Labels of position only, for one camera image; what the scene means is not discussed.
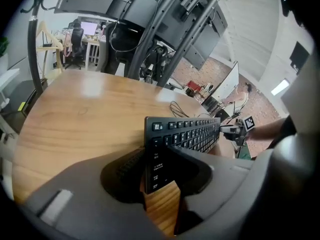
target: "red object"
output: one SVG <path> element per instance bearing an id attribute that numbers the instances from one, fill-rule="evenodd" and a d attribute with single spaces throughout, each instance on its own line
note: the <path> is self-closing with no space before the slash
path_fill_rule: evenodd
<path id="1" fill-rule="evenodd" d="M 192 89 L 193 91 L 200 91 L 201 90 L 201 86 L 197 85 L 195 82 L 193 81 L 189 81 L 186 86 L 188 86 L 190 89 Z"/>

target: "black keyboard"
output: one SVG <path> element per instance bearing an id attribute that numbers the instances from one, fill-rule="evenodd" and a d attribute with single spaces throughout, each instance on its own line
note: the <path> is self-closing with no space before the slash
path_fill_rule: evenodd
<path id="1" fill-rule="evenodd" d="M 147 155 L 145 191 L 152 193 L 170 183 L 168 146 L 207 153 L 219 140 L 220 118 L 146 117 L 144 146 Z"/>

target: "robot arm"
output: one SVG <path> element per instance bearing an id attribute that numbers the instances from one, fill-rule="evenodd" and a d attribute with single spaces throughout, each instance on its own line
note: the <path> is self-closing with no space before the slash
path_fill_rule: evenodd
<path id="1" fill-rule="evenodd" d="M 234 125 L 222 125 L 220 132 L 229 141 L 235 142 L 238 146 L 243 146 L 247 132 L 255 127 L 254 119 L 248 116 L 243 119 L 236 119 Z"/>

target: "whiteboard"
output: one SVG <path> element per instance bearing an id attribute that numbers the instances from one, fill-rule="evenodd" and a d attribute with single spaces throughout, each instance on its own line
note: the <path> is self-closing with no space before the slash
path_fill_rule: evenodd
<path id="1" fill-rule="evenodd" d="M 218 85 L 214 93 L 211 95 L 217 102 L 221 102 L 222 99 L 227 98 L 232 91 L 239 84 L 239 66 L 238 62 L 235 63 L 231 72 L 226 78 Z"/>

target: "white shelf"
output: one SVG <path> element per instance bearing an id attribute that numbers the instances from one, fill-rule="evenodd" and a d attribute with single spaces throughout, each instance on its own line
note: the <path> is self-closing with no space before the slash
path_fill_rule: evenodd
<path id="1" fill-rule="evenodd" d="M 19 74 L 19 68 L 9 69 L 0 75 L 0 92 Z"/>

